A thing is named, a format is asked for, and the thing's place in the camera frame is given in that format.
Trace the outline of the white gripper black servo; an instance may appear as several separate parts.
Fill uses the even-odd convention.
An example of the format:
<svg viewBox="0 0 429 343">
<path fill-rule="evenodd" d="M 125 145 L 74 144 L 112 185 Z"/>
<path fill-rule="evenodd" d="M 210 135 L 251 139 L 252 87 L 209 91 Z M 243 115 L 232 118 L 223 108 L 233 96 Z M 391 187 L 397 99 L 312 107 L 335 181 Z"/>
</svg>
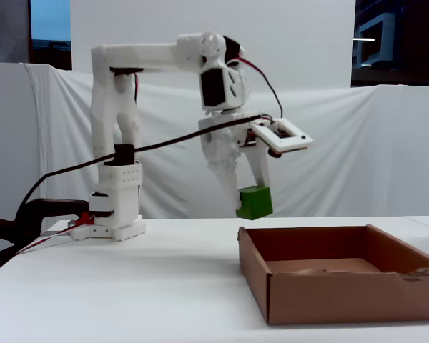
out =
<svg viewBox="0 0 429 343">
<path fill-rule="evenodd" d="M 212 112 L 206 119 L 199 120 L 199 129 L 225 124 L 248 117 L 243 111 Z M 236 124 L 218 129 L 201 136 L 203 154 L 210 170 L 217 177 L 230 204 L 235 210 L 240 209 L 241 200 L 237 183 L 237 159 L 241 156 L 240 147 L 247 140 L 249 124 Z M 246 150 L 246 157 L 259 187 L 270 186 L 270 173 L 267 163 L 267 147 L 254 146 Z"/>
</svg>

